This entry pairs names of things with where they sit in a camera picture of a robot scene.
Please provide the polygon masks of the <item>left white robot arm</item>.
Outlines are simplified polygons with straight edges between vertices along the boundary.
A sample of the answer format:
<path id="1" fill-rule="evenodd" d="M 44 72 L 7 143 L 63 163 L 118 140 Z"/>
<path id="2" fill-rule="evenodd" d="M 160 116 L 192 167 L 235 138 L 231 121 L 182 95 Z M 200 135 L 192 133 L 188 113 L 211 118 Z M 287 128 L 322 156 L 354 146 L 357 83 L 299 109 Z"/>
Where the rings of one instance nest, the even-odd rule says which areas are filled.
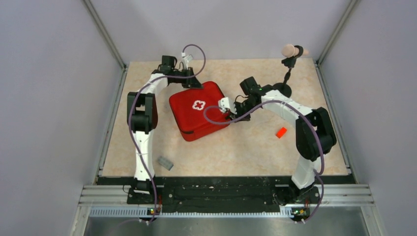
<path id="1" fill-rule="evenodd" d="M 181 54 L 182 69 L 176 69 L 177 59 L 162 56 L 161 64 L 154 70 L 145 85 L 127 95 L 127 124 L 135 145 L 136 168 L 132 188 L 145 203 L 157 199 L 158 191 L 152 186 L 155 176 L 152 166 L 152 139 L 158 124 L 156 97 L 170 84 L 178 83 L 186 89 L 203 86 L 194 76 L 189 63 L 192 55 Z"/>

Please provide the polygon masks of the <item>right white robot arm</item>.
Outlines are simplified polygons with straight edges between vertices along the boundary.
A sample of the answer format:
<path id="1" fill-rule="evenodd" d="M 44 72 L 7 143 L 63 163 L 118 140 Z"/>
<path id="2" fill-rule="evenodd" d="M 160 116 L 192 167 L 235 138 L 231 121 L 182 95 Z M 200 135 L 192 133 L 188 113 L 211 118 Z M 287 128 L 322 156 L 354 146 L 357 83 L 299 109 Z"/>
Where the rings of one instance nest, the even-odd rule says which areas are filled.
<path id="1" fill-rule="evenodd" d="M 328 111 L 319 107 L 309 108 L 297 103 L 284 94 L 287 88 L 283 83 L 259 85 L 254 77 L 240 83 L 245 99 L 237 102 L 222 98 L 218 104 L 230 119 L 249 121 L 250 115 L 258 108 L 273 112 L 295 128 L 296 149 L 300 154 L 298 164 L 291 177 L 293 186 L 288 189 L 289 198 L 301 203 L 308 197 L 307 187 L 315 176 L 324 172 L 325 155 L 336 145 L 336 135 Z"/>

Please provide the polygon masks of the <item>red black medicine kit bag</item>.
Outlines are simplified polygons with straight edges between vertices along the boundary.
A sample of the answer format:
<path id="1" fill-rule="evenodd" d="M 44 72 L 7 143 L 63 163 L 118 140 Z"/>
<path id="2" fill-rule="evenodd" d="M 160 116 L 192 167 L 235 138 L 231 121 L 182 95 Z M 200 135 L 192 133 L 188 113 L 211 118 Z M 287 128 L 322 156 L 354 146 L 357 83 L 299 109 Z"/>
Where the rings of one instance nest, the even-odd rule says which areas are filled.
<path id="1" fill-rule="evenodd" d="M 202 89 L 187 89 L 169 98 L 179 131 L 188 142 L 227 127 L 227 125 L 212 124 L 205 119 L 205 108 L 217 106 L 224 94 L 218 84 L 213 81 L 204 82 L 202 85 Z"/>

